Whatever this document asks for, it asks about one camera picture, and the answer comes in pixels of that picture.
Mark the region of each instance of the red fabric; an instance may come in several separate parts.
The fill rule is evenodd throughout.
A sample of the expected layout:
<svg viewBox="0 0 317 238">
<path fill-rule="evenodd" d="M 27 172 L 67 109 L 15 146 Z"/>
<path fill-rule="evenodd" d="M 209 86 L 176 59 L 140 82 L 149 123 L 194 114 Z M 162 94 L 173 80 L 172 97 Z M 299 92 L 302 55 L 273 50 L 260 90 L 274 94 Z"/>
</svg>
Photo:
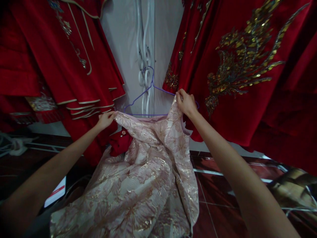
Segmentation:
<svg viewBox="0 0 317 238">
<path fill-rule="evenodd" d="M 132 139 L 126 128 L 122 128 L 121 131 L 111 135 L 109 138 L 109 144 L 111 145 L 110 155 L 118 156 L 127 152 Z"/>
<path fill-rule="evenodd" d="M 15 0 L 8 4 L 7 18 L 11 21 L 1 21 L 1 31 L 9 34 L 3 34 L 8 36 L 2 37 L 4 40 L 1 38 L 7 45 L 0 48 L 0 54 L 10 55 L 9 61 L 0 61 L 5 76 L 1 80 L 8 83 L 0 94 L 41 96 L 38 77 L 43 75 L 73 140 L 90 130 L 97 123 L 98 114 L 110 111 L 114 100 L 125 94 L 123 79 L 98 18 L 102 5 L 100 0 Z M 30 56 L 35 65 L 23 64 Z M 21 99 L 20 107 L 28 106 Z M 5 105 L 12 106 L 8 100 Z M 113 123 L 85 151 L 92 166 L 98 164 L 109 135 L 116 129 Z"/>
<path fill-rule="evenodd" d="M 73 141 L 78 140 L 85 133 L 87 133 L 98 121 L 98 115 L 93 115 L 89 118 L 73 120 L 68 110 L 62 106 L 61 111 L 65 118 L 62 120 L 63 125 L 72 137 Z M 91 166 L 97 166 L 99 160 L 106 148 L 106 144 L 109 142 L 109 135 L 114 133 L 118 128 L 115 121 L 103 130 L 96 139 L 88 146 L 84 152 L 84 157 L 88 160 Z"/>
<path fill-rule="evenodd" d="M 220 57 L 216 48 L 221 37 L 231 32 L 233 27 L 238 31 L 244 30 L 252 10 L 261 7 L 264 2 L 212 1 L 197 37 L 197 23 L 202 21 L 203 17 L 194 20 L 193 15 L 198 14 L 198 11 L 193 12 L 196 8 L 190 10 L 191 2 L 186 1 L 171 58 L 172 74 L 179 76 L 179 88 L 194 94 L 200 105 L 200 113 L 210 120 L 210 124 L 225 139 L 242 146 L 250 146 L 250 150 L 264 152 L 272 159 L 303 168 L 316 175 L 316 165 L 313 162 L 313 156 L 316 154 L 313 144 L 317 136 L 314 125 L 317 100 L 317 83 L 314 80 L 317 40 L 313 37 L 317 29 L 316 1 L 281 1 L 272 12 L 269 22 L 272 38 L 266 44 L 265 51 L 272 48 L 278 31 L 290 16 L 306 3 L 310 3 L 290 24 L 281 41 L 281 47 L 272 60 L 285 61 L 285 71 L 283 65 L 276 66 L 261 75 L 271 77 L 271 81 L 243 88 L 248 92 L 237 94 L 236 97 L 229 94 L 219 96 L 219 104 L 210 118 L 207 113 L 205 99 L 210 95 L 207 76 L 209 73 L 217 74 Z M 177 56 L 183 44 L 180 39 L 185 31 L 185 49 L 180 62 Z M 193 49 L 192 42 L 196 37 Z M 169 88 L 167 83 L 163 88 L 170 92 L 176 90 Z M 189 120 L 186 125 L 188 129 L 193 130 L 192 139 L 202 141 Z"/>
</svg>

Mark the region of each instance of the gold embroidered panel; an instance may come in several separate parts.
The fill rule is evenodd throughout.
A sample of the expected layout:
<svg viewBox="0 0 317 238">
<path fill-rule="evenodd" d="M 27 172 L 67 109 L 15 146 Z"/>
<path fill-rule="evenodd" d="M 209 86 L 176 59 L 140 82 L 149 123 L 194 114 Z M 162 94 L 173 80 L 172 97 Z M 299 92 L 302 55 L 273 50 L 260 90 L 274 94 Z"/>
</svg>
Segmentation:
<svg viewBox="0 0 317 238">
<path fill-rule="evenodd" d="M 280 4 L 280 0 L 266 0 L 262 7 L 252 13 L 247 21 L 247 27 L 238 31 L 235 28 L 224 36 L 216 48 L 220 56 L 217 74 L 208 74 L 210 95 L 205 99 L 208 114 L 211 116 L 219 101 L 218 97 L 226 94 L 244 94 L 241 90 L 260 82 L 270 81 L 271 77 L 262 77 L 275 66 L 284 64 L 284 61 L 272 62 L 277 50 L 281 46 L 284 34 L 295 17 L 309 4 L 298 9 L 283 25 L 277 34 L 270 51 L 264 51 L 271 39 L 270 19 L 272 12 Z"/>
<path fill-rule="evenodd" d="M 169 88 L 171 89 L 178 89 L 178 74 L 174 74 L 172 71 L 172 63 L 170 62 L 168 65 L 168 69 L 165 75 L 164 81 Z"/>
</svg>

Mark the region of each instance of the pink brocade dress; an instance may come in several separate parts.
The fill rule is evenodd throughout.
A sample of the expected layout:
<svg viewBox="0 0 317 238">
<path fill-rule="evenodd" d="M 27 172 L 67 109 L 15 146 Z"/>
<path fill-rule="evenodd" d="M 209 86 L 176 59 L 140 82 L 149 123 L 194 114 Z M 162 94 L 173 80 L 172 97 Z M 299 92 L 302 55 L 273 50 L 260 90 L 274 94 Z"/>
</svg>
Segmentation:
<svg viewBox="0 0 317 238">
<path fill-rule="evenodd" d="M 84 195 L 52 214 L 52 237 L 192 235 L 198 186 L 176 98 L 168 116 L 115 120 L 133 137 L 127 153 L 104 152 Z"/>
</svg>

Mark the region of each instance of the fingers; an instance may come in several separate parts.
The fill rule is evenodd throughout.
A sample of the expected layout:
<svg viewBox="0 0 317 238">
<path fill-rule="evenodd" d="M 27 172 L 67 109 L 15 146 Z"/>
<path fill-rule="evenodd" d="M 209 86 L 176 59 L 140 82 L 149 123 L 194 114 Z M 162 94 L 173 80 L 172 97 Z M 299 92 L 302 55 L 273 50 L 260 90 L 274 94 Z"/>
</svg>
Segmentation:
<svg viewBox="0 0 317 238">
<path fill-rule="evenodd" d="M 179 92 L 176 92 L 176 100 L 178 104 L 182 103 L 181 95 L 179 94 Z"/>
<path fill-rule="evenodd" d="M 110 119 L 113 120 L 116 117 L 117 114 L 118 114 L 117 112 L 113 112 L 111 117 L 110 117 Z"/>
<path fill-rule="evenodd" d="M 185 95 L 188 95 L 184 89 L 178 90 L 178 93 L 184 98 Z"/>
</svg>

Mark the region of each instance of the red velvet robe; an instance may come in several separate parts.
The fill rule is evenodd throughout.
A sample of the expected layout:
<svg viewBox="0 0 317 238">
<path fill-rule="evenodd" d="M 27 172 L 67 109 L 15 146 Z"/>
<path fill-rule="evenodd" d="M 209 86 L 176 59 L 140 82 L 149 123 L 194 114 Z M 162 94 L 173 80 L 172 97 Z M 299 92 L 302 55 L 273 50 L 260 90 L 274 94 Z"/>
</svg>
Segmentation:
<svg viewBox="0 0 317 238">
<path fill-rule="evenodd" d="M 9 3 L 15 26 L 22 32 L 20 40 L 34 56 L 73 140 L 96 124 L 98 114 L 112 110 L 115 99 L 125 95 L 123 79 L 99 21 L 102 2 L 15 0 Z M 14 64 L 12 61 L 5 67 Z M 39 72 L 33 71 L 33 77 L 25 80 L 20 70 L 17 81 L 6 81 L 10 93 L 5 90 L 0 94 L 18 96 L 18 87 L 19 96 L 41 95 Z M 116 128 L 114 123 L 86 150 L 84 155 L 91 165 L 98 164 L 108 135 Z"/>
</svg>

